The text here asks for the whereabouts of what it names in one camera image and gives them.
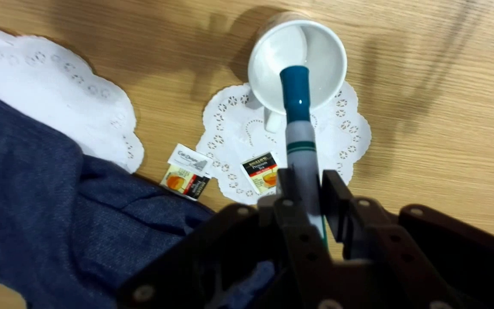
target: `black metal frame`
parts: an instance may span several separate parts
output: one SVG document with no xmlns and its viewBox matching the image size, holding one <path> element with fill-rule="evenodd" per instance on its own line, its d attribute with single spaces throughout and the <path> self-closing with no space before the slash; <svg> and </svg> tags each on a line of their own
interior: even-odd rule
<svg viewBox="0 0 494 309">
<path fill-rule="evenodd" d="M 120 307 L 218 307 L 261 261 L 273 261 L 273 280 L 249 307 L 494 309 L 494 235 L 419 204 L 395 216 L 324 172 L 321 210 L 343 242 L 336 263 L 297 206 L 292 177 L 280 170 L 285 194 L 257 210 L 225 208 L 153 261 L 119 290 Z"/>
</svg>

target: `small packet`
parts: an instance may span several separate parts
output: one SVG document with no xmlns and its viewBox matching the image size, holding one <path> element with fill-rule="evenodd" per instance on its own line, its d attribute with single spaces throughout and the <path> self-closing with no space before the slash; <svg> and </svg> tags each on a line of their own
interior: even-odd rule
<svg viewBox="0 0 494 309">
<path fill-rule="evenodd" d="M 278 186 L 278 165 L 271 153 L 245 162 L 244 170 L 259 194 L 275 191 Z"/>
<path fill-rule="evenodd" d="M 168 160 L 161 186 L 175 191 L 189 199 L 199 199 L 211 177 L 208 174 L 209 158 L 177 144 L 173 155 Z"/>
</svg>

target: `cup rim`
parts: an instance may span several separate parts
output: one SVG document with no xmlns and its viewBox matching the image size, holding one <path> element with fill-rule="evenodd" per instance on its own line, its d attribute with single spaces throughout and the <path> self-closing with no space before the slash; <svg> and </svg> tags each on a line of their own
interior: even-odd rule
<svg viewBox="0 0 494 309">
<path fill-rule="evenodd" d="M 300 24 L 300 26 L 312 26 L 312 28 L 317 28 L 321 31 L 324 31 L 326 34 L 330 34 L 335 41 L 335 45 L 338 46 L 342 57 L 343 57 L 343 72 L 340 74 L 340 81 L 336 83 L 336 88 L 335 91 L 324 98 L 319 105 L 311 105 L 311 110 L 316 110 L 319 107 L 323 107 L 323 103 L 330 101 L 335 93 L 338 93 L 342 89 L 342 86 L 345 84 L 347 81 L 347 72 L 348 72 L 348 55 L 347 55 L 347 48 L 343 45 L 343 41 L 338 38 L 338 34 L 330 29 L 328 26 L 317 22 L 317 21 L 311 21 L 311 19 L 293 19 L 293 21 L 285 21 L 285 22 L 278 22 L 276 26 L 266 29 L 264 33 L 259 34 L 257 38 L 257 43 L 254 45 L 251 55 L 249 55 L 249 64 L 247 64 L 247 81 L 252 81 L 251 77 L 254 76 L 254 69 L 252 69 L 252 64 L 254 64 L 254 57 L 259 53 L 263 43 L 269 38 L 269 34 L 283 29 L 283 28 L 288 28 L 288 26 L 293 26 L 293 24 Z M 268 110 L 271 110 L 273 113 L 280 113 L 280 115 L 285 115 L 285 110 L 278 110 L 275 107 L 271 107 L 268 101 L 261 100 L 261 93 L 256 91 L 252 86 L 251 86 L 251 91 L 254 93 L 254 98 Z"/>
</svg>

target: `table surface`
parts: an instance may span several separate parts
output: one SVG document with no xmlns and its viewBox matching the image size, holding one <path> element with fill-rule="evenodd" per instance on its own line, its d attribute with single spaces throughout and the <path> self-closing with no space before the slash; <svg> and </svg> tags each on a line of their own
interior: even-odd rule
<svg viewBox="0 0 494 309">
<path fill-rule="evenodd" d="M 144 177 L 194 148 L 211 95 L 247 81 L 257 29 L 280 10 L 333 28 L 372 125 L 350 189 L 390 211 L 429 204 L 494 234 L 494 2 L 0 0 L 0 29 L 48 36 L 134 101 Z M 203 203 L 227 201 L 213 182 Z M 24 307 L 0 285 L 0 307 Z"/>
</svg>

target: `lace doily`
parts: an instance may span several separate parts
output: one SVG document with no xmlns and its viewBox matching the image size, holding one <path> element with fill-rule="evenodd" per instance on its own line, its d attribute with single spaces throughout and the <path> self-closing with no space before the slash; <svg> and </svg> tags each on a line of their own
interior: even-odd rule
<svg viewBox="0 0 494 309">
<path fill-rule="evenodd" d="M 336 170 L 347 184 L 354 177 L 354 163 L 371 144 L 371 127 L 357 108 L 357 93 L 345 83 L 331 101 L 312 112 L 319 170 Z M 213 160 L 211 175 L 218 179 L 221 192 L 237 203 L 256 204 L 263 198 L 249 184 L 242 163 L 273 153 L 278 167 L 287 167 L 287 124 L 269 132 L 264 129 L 264 117 L 266 112 L 251 96 L 249 84 L 220 91 L 203 115 L 206 132 L 196 151 Z"/>
<path fill-rule="evenodd" d="M 74 139 L 86 155 L 136 172 L 144 148 L 127 95 L 76 53 L 0 31 L 0 100 Z"/>
</svg>

